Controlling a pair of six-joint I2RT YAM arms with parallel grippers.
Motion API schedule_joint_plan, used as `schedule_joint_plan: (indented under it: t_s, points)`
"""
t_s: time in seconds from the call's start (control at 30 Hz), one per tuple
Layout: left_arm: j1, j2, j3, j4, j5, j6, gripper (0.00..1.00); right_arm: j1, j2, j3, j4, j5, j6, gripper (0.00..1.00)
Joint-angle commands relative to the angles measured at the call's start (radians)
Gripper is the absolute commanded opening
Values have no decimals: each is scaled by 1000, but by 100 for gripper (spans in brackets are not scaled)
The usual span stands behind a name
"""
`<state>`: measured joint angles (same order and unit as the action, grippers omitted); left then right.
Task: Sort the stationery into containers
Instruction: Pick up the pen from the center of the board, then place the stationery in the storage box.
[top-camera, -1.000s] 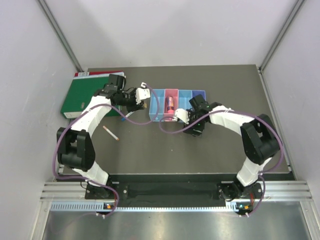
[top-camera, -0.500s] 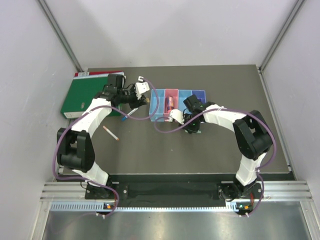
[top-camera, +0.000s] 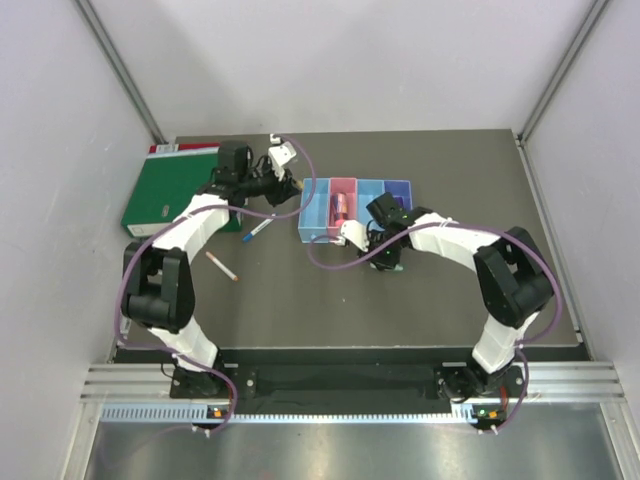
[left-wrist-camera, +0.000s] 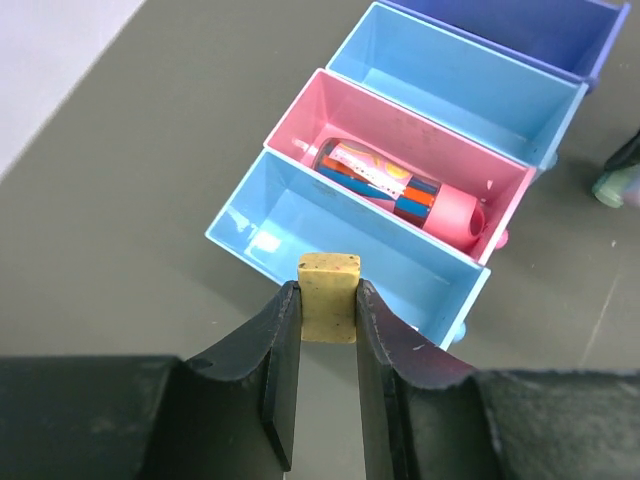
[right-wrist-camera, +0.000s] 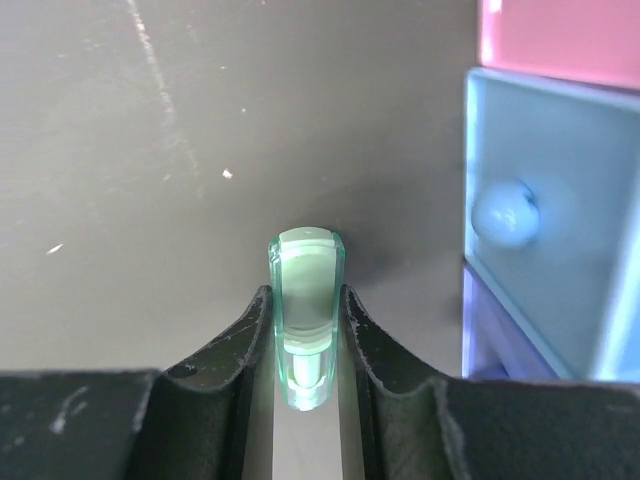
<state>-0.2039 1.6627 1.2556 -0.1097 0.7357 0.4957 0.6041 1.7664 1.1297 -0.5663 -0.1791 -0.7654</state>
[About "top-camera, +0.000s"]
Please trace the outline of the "light blue bin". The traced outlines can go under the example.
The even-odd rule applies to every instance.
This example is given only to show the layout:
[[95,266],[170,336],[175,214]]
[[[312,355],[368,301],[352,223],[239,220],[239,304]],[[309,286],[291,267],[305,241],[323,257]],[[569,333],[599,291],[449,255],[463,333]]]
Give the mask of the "light blue bin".
[[298,218],[298,233],[302,243],[308,244],[318,236],[328,234],[329,198],[329,179],[317,178],[315,193]]
[[385,193],[384,181],[380,179],[358,179],[356,181],[356,190],[356,219],[362,224],[367,224],[372,219],[367,210],[367,205]]

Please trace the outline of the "white blue pen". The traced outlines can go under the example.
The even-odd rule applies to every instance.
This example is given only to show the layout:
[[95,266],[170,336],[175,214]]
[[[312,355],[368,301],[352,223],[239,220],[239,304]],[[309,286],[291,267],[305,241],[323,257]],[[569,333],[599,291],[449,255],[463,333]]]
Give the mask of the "white blue pen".
[[243,239],[242,242],[243,243],[247,243],[249,242],[251,239],[253,239],[257,234],[259,234],[261,231],[263,231],[267,226],[269,226],[274,220],[275,220],[276,216],[272,215],[269,218],[263,220],[261,223],[259,223],[257,226],[255,226],[249,233],[247,233]]

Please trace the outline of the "purple drawer bin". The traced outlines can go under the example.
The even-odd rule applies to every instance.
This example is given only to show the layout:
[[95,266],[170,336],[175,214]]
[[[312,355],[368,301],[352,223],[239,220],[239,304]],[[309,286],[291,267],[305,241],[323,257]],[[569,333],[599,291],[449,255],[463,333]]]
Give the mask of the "purple drawer bin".
[[396,202],[407,211],[413,208],[411,182],[408,180],[385,180],[384,190],[390,193]]

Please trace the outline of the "crayon tube pink cap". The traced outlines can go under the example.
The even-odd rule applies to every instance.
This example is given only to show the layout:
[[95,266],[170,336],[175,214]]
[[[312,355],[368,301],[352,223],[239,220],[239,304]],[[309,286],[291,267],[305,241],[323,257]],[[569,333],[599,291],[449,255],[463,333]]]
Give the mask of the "crayon tube pink cap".
[[332,221],[336,227],[342,226],[351,219],[351,200],[351,195],[346,192],[334,192],[332,194]]

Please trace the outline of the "pink drawer bin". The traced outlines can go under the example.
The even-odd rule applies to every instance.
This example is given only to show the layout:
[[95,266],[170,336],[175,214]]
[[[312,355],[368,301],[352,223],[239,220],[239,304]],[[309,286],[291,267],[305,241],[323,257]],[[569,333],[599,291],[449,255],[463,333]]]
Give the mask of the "pink drawer bin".
[[329,179],[328,232],[338,236],[346,220],[355,220],[357,210],[357,182],[355,178],[331,177]]

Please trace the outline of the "green ring binder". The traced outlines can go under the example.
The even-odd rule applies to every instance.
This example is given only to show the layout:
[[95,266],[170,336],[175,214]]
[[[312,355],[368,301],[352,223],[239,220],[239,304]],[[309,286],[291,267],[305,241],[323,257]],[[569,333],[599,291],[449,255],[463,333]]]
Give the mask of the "green ring binder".
[[146,157],[121,219],[133,238],[146,238],[170,224],[193,195],[210,182],[217,153],[179,157]]

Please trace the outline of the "green highlighter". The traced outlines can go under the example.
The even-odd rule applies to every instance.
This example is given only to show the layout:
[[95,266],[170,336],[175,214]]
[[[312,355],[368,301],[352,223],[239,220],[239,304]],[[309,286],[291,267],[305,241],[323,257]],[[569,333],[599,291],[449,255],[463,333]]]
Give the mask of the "green highlighter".
[[378,266],[374,265],[373,263],[370,263],[370,264],[369,264],[369,266],[370,266],[371,268],[373,268],[374,270],[381,271],[381,272],[384,272],[384,271],[389,271],[389,272],[401,272],[401,271],[403,271],[403,269],[404,269],[404,268],[403,268],[403,266],[402,266],[402,265],[399,265],[399,264],[398,264],[398,265],[396,265],[396,266],[395,266],[394,268],[392,268],[392,269],[378,267]]

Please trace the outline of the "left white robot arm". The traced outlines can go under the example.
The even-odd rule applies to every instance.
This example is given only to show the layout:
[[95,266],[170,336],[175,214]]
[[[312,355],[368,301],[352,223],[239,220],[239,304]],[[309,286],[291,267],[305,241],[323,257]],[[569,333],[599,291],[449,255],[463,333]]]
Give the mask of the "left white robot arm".
[[123,258],[122,315],[159,339],[175,365],[177,397],[212,398],[230,392],[219,349],[195,318],[191,264],[209,239],[241,213],[248,199],[279,206],[302,191],[290,170],[297,152],[275,137],[260,158],[243,141],[224,141],[210,179],[186,209]]

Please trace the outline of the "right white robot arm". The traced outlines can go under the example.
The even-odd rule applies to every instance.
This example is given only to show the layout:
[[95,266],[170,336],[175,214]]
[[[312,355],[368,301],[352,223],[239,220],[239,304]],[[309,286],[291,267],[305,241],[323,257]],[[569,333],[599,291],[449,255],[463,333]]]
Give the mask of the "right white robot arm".
[[505,235],[464,228],[423,207],[404,209],[389,193],[367,205],[372,229],[346,220],[340,234],[379,271],[399,268],[404,249],[437,255],[477,276],[488,318],[470,359],[441,381],[454,401],[487,396],[498,389],[516,349],[554,295],[555,279],[528,231],[514,227]]

